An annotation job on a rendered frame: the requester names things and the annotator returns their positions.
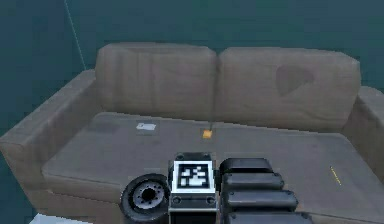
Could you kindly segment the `thin yellow stick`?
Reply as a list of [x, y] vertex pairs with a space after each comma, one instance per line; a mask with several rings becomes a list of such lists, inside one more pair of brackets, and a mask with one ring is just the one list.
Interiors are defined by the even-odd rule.
[[338, 185], [339, 185], [339, 186], [342, 186], [342, 183], [341, 183], [341, 181], [340, 181], [340, 179], [339, 179], [339, 177], [338, 177], [336, 171], [334, 170], [334, 168], [333, 168], [332, 166], [330, 166], [330, 171], [331, 171], [331, 173], [333, 174], [334, 179], [335, 179], [335, 181], [338, 183]]

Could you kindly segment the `brown two-seat sofa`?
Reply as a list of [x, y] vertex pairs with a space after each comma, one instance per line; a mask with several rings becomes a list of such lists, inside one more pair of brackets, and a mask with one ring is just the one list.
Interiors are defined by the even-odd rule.
[[384, 224], [384, 93], [341, 52], [111, 43], [0, 137], [39, 213], [92, 224], [122, 224], [123, 187], [186, 151], [268, 158], [315, 224]]

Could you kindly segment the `small white flat object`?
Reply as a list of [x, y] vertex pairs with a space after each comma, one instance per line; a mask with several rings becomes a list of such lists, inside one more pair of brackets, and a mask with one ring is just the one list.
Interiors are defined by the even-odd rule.
[[153, 123], [138, 123], [136, 126], [137, 130], [147, 130], [147, 131], [153, 131], [156, 129], [156, 124]]

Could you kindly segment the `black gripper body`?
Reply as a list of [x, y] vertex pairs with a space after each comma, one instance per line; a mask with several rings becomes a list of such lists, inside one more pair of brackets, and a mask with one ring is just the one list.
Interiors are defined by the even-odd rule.
[[168, 224], [167, 177], [150, 173], [133, 179], [122, 191], [119, 207], [123, 224]]

